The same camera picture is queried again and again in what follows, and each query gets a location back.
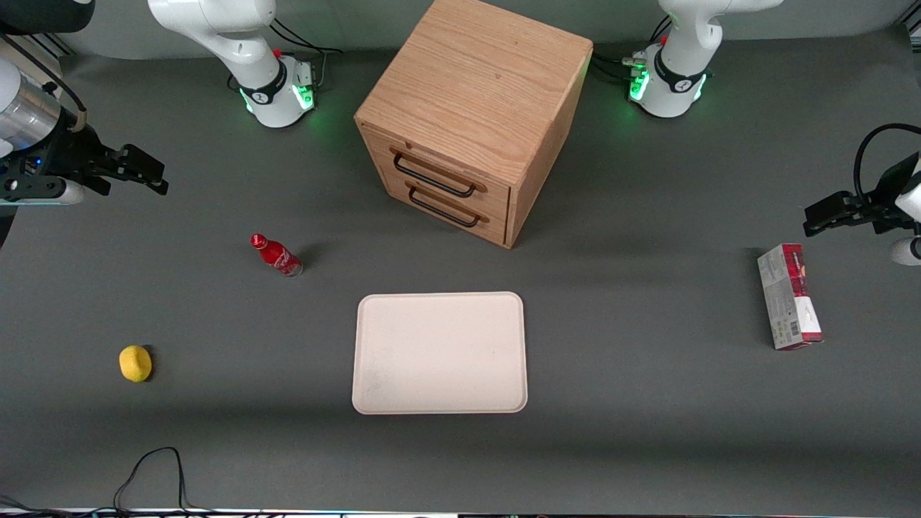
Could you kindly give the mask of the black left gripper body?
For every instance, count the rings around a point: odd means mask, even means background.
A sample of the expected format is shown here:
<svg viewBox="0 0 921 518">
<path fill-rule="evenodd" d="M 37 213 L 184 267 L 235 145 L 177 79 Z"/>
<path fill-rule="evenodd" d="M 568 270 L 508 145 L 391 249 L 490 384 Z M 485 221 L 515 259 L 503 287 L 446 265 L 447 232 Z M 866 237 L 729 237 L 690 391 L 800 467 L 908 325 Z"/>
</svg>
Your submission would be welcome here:
<svg viewBox="0 0 921 518">
<path fill-rule="evenodd" d="M 861 167 L 856 166 L 855 191 L 861 205 L 856 224 L 871 224 L 876 234 L 884 234 L 895 229 L 910 230 L 915 235 L 919 234 L 919 209 L 915 215 L 911 215 L 907 209 L 901 209 L 896 204 L 900 196 L 906 196 L 911 191 L 919 193 L 918 153 L 887 168 L 879 177 L 877 186 L 870 191 L 864 190 L 861 183 Z"/>
</svg>

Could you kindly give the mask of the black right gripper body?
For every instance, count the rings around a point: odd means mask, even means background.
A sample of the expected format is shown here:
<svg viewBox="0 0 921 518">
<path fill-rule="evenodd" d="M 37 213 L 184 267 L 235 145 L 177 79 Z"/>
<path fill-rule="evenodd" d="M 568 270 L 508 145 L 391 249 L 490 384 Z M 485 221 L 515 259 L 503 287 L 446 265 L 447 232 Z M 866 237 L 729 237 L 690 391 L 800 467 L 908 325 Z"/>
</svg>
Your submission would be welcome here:
<svg viewBox="0 0 921 518">
<path fill-rule="evenodd" d="M 81 202 L 93 175 L 118 171 L 118 154 L 90 129 L 55 131 L 2 158 L 2 201 Z"/>
</svg>

